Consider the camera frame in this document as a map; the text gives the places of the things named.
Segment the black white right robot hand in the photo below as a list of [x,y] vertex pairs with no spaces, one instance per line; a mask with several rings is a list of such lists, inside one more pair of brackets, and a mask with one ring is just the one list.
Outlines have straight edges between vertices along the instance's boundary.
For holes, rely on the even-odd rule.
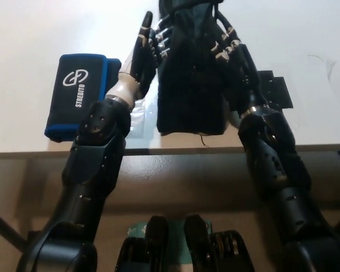
[[260,89],[260,79],[247,46],[240,40],[236,30],[218,10],[215,21],[224,27],[217,27],[215,40],[210,41],[210,52],[215,57],[220,74],[231,90],[231,104],[240,118],[268,107]]

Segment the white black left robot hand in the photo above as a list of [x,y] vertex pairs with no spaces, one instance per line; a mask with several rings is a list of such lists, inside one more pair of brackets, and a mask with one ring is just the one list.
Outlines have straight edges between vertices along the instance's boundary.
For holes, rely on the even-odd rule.
[[146,96],[156,69],[169,51],[171,16],[161,18],[154,27],[151,27],[152,19],[153,13],[146,12],[134,48],[118,74],[118,80],[128,84],[131,95],[136,100]]

